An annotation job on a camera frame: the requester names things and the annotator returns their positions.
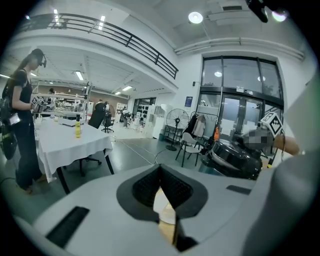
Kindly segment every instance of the window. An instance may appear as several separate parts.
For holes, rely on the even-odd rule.
[[[262,93],[259,68],[256,60],[223,59],[224,87],[242,88]]]
[[[204,59],[201,86],[241,88],[282,100],[282,85],[276,63],[259,58],[220,56]],[[277,99],[269,97],[268,101],[278,101],[279,105]]]
[[[277,73],[277,67],[265,62],[261,62],[260,65],[263,75],[263,93],[280,98],[280,80]]]
[[[221,87],[222,62],[219,59],[206,60],[203,64],[202,86]]]

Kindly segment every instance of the equipment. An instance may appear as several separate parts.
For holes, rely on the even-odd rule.
[[[224,176],[256,180],[262,169],[261,151],[266,156],[272,151],[282,123],[275,112],[270,112],[257,126],[243,135],[235,133],[231,142],[216,140],[207,154],[212,168]]]
[[[177,129],[178,128],[185,129],[187,127],[188,123],[189,123],[189,116],[188,116],[187,112],[184,111],[183,109],[175,108],[168,113],[168,115],[166,116],[166,125],[171,128],[174,128],[174,126],[175,126],[175,129],[174,129],[174,134],[173,134],[171,145],[165,146],[165,148],[167,150],[170,150],[170,151],[177,150],[177,148],[173,146]]]

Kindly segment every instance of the glass door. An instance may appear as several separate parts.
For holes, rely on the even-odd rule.
[[[233,137],[239,120],[240,98],[223,96],[219,115],[219,138],[230,141]]]
[[[230,141],[235,134],[244,134],[257,128],[262,113],[261,100],[224,95],[219,114],[219,138]]]

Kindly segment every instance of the railing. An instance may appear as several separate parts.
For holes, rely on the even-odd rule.
[[[55,14],[41,14],[30,17],[30,20],[23,22],[15,33],[18,34],[32,30],[58,29],[78,30],[99,35],[143,55],[167,72],[173,79],[176,79],[179,70],[159,51],[129,31],[92,17],[69,13],[59,13],[57,16],[58,21],[56,21]]]

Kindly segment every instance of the white wall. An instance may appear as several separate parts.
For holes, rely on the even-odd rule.
[[[178,91],[171,101],[175,109],[183,109],[190,116],[196,110],[200,93],[203,57],[200,53],[179,57],[176,76]],[[191,107],[185,107],[186,97],[193,97]]]

